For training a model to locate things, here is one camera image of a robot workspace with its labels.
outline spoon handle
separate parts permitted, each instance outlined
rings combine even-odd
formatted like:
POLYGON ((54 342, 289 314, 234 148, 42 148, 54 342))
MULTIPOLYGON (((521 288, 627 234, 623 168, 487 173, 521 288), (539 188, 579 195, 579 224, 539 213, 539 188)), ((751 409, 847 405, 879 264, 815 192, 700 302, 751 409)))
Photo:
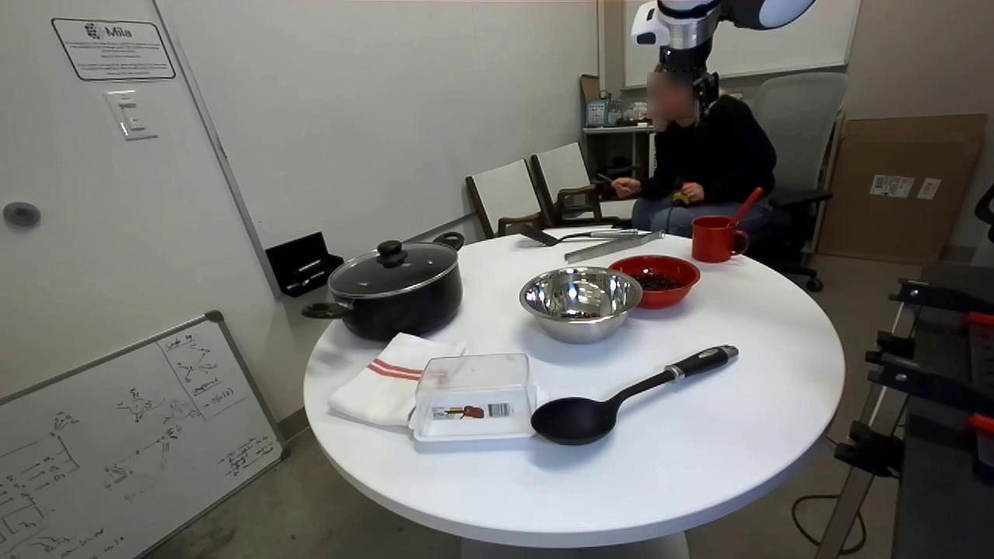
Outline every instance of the spoon handle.
POLYGON ((733 229, 739 229, 739 224, 747 221, 747 213, 751 212, 751 206, 758 201, 758 195, 763 195, 763 186, 755 186, 748 192, 748 198, 739 206, 739 212, 730 216, 733 229))
POLYGON ((664 365, 658 375, 648 375, 638 386, 627 386, 623 391, 617 391, 609 405, 613 408, 622 408, 622 400, 639 393, 639 391, 648 391, 656 386, 664 386, 664 381, 674 381, 674 379, 682 379, 682 375, 695 375, 695 372, 709 372, 709 370, 719 370, 730 361, 735 361, 739 349, 735 345, 714 345, 714 349, 706 349, 706 352, 695 352, 671 365, 664 365))

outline lid knob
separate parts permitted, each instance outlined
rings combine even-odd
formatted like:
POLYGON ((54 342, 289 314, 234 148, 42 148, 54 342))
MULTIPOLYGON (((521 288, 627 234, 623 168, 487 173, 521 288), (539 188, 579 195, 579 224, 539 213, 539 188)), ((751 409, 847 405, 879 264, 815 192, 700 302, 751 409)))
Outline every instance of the lid knob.
POLYGON ((381 264, 381 267, 401 267, 405 259, 408 259, 405 244, 396 243, 396 238, 379 243, 376 252, 379 252, 379 264, 381 264))

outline cup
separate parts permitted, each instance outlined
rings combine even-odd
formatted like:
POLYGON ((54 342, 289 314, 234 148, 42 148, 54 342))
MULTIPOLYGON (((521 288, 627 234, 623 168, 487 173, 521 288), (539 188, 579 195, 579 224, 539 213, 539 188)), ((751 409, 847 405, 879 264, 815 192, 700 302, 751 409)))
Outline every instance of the cup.
POLYGON ((693 221, 693 260, 730 260, 747 252, 748 237, 730 216, 700 216, 693 221))

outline black jacket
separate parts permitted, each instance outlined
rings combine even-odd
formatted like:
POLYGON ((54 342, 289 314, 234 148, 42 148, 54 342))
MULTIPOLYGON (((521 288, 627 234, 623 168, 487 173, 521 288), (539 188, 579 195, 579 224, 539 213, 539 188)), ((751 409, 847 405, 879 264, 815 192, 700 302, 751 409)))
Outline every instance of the black jacket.
POLYGON ((775 192, 777 153, 735 95, 719 95, 695 126, 669 123, 656 134, 656 173, 644 179, 644 198, 669 198, 680 183, 706 186, 706 206, 743 201, 751 186, 775 192))

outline cable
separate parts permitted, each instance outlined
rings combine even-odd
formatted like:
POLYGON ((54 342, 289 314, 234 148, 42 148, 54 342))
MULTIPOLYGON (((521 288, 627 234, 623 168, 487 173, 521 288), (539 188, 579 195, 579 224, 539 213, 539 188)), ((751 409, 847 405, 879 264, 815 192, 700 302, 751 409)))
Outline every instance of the cable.
MULTIPOLYGON (((803 530, 803 536, 815 547, 820 547, 820 539, 803 526, 798 519, 798 509, 803 503, 811 503, 811 501, 840 501, 843 495, 803 495, 793 505, 788 505, 788 519, 795 522, 795 528, 803 530)), ((843 547, 840 556, 851 556, 859 550, 867 547, 867 522, 865 522, 865 512, 859 512, 859 528, 861 528, 861 539, 851 545, 851 547, 843 547)))

